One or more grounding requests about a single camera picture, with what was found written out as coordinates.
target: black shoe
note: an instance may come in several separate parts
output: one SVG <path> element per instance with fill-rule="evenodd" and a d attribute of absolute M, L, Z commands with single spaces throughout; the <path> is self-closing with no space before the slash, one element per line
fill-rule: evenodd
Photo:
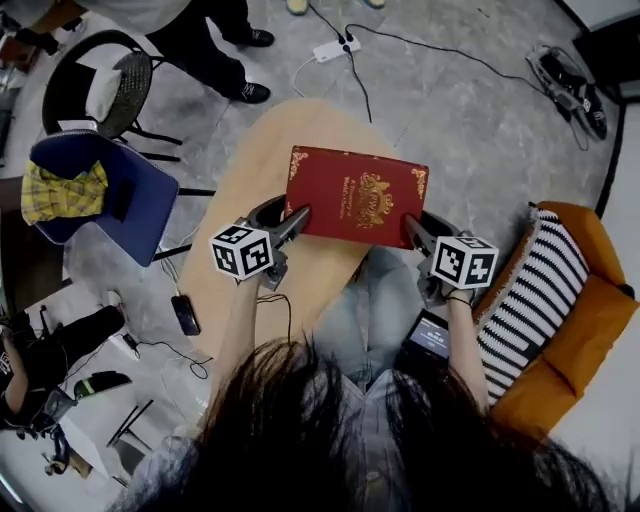
<path fill-rule="evenodd" d="M 264 85 L 247 82 L 242 91 L 238 94 L 229 96 L 229 99 L 242 101 L 243 103 L 255 104 L 267 101 L 269 96 L 271 96 L 271 91 Z"/>
<path fill-rule="evenodd" d="M 248 37 L 244 39 L 238 39 L 229 41 L 237 46 L 255 46 L 256 48 L 266 48 L 271 46 L 276 40 L 275 36 L 271 32 L 260 29 L 252 29 Z"/>

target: leg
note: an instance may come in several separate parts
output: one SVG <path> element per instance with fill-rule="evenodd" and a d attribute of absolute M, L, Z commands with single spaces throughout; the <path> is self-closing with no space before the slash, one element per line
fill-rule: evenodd
<path fill-rule="evenodd" d="M 76 18 L 75 20 L 71 20 L 69 23 L 65 23 L 64 25 L 62 25 L 62 28 L 67 32 L 73 32 L 81 23 L 82 18 Z"/>
<path fill-rule="evenodd" d="M 169 25 L 147 35 L 147 39 L 174 66 L 223 96 L 238 95 L 246 85 L 243 65 L 218 50 L 197 6 L 189 5 Z"/>
<path fill-rule="evenodd" d="M 357 317 L 358 293 L 348 285 L 313 328 L 313 342 L 325 358 L 334 357 L 342 373 L 356 385 L 366 368 L 364 340 Z"/>
<path fill-rule="evenodd" d="M 416 276 L 393 252 L 374 247 L 369 252 L 369 355 L 380 370 L 393 364 L 396 352 L 409 333 L 422 298 Z"/>
<path fill-rule="evenodd" d="M 222 37 L 230 43 L 245 41 L 251 37 L 249 24 L 249 8 L 247 0 L 231 0 L 219 2 L 217 0 L 193 0 L 200 12 L 211 18 Z"/>
<path fill-rule="evenodd" d="M 107 306 L 63 327 L 53 333 L 52 338 L 64 347 L 71 368 L 78 359 L 96 350 L 123 326 L 124 318 L 120 312 L 114 306 Z"/>
<path fill-rule="evenodd" d="M 16 41 L 24 44 L 30 44 L 36 48 L 40 48 L 47 52 L 48 55 L 53 55 L 58 51 L 59 43 L 56 38 L 51 34 L 36 34 L 28 28 L 21 28 L 16 32 L 14 36 Z"/>

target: gray floor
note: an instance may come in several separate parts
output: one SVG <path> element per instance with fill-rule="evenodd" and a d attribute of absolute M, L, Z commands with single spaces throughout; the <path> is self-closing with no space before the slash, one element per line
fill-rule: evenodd
<path fill-rule="evenodd" d="M 562 46 L 575 54 L 571 40 L 577 29 L 553 0 L 387 0 L 387 7 L 380 11 L 359 0 L 315 3 L 340 28 L 356 22 L 417 41 L 460 48 L 503 73 L 531 80 L 524 56 L 534 45 Z M 230 105 L 214 91 L 163 65 L 154 75 L 141 122 L 148 130 L 184 140 L 184 145 L 175 148 L 130 137 L 137 149 L 180 156 L 180 164 L 162 167 L 182 186 L 215 188 L 243 131 L 271 106 L 296 96 L 290 83 L 294 72 L 311 57 L 315 46 L 332 40 L 328 27 L 313 13 L 294 18 L 287 13 L 284 0 L 249 0 L 249 4 L 253 25 L 276 35 L 273 47 L 238 54 L 221 42 L 215 27 L 212 33 L 225 52 L 245 64 L 251 79 L 272 89 L 269 102 Z M 89 17 L 88 25 L 86 33 L 111 26 L 97 16 Z M 526 85 L 503 80 L 456 55 L 357 29 L 354 33 L 363 44 L 355 59 L 369 92 L 374 125 L 401 158 L 426 164 L 431 170 L 426 209 L 471 229 L 506 252 L 519 236 L 529 201 L 554 199 L 595 206 L 613 145 L 617 110 L 612 105 L 606 104 L 609 138 L 592 142 L 589 151 L 582 152 L 553 105 Z M 89 57 L 104 64 L 117 55 L 106 51 Z M 20 175 L 29 147 L 43 136 L 41 101 L 55 62 L 42 57 L 27 82 L 0 177 Z M 297 85 L 306 95 L 324 97 L 366 121 L 362 93 L 345 58 L 309 64 L 300 72 Z M 192 231 L 205 208 L 206 199 L 179 199 L 163 245 L 172 247 Z M 173 260 L 179 272 L 184 259 Z M 107 289 L 115 288 L 125 300 L 136 337 L 189 347 L 171 310 L 173 283 L 159 264 L 140 268 L 99 229 L 86 226 L 68 246 L 66 267 L 81 289 L 60 299 L 70 311 L 79 301 L 100 302 Z M 185 401 L 191 391 L 187 388 L 176 391 Z"/>

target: shoe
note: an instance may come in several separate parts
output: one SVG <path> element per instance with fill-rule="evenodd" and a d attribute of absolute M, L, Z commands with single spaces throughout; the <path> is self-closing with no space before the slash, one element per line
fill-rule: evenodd
<path fill-rule="evenodd" d="M 304 16 L 308 9 L 308 0 L 287 0 L 287 11 L 294 16 Z"/>
<path fill-rule="evenodd" d="M 362 0 L 372 9 L 382 9 L 384 7 L 384 0 Z"/>
<path fill-rule="evenodd" d="M 249 35 L 249 37 L 229 42 L 231 44 L 235 44 L 236 46 L 254 46 L 256 48 L 266 48 L 267 46 L 271 46 L 275 40 L 276 38 L 271 32 L 267 32 L 266 30 L 261 30 L 259 28 L 254 28 L 251 30 L 251 34 Z"/>
<path fill-rule="evenodd" d="M 264 85 L 247 82 L 239 94 L 229 96 L 229 99 L 241 101 L 243 103 L 255 104 L 267 101 L 269 96 L 271 96 L 271 91 Z"/>

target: yellow plaid cloth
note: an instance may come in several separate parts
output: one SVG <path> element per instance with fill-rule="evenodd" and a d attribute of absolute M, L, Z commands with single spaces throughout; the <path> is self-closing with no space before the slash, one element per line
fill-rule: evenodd
<path fill-rule="evenodd" d="M 102 212 L 107 185 L 107 174 L 100 162 L 72 180 L 29 162 L 22 179 L 22 216 L 31 226 L 56 217 L 96 215 Z"/>

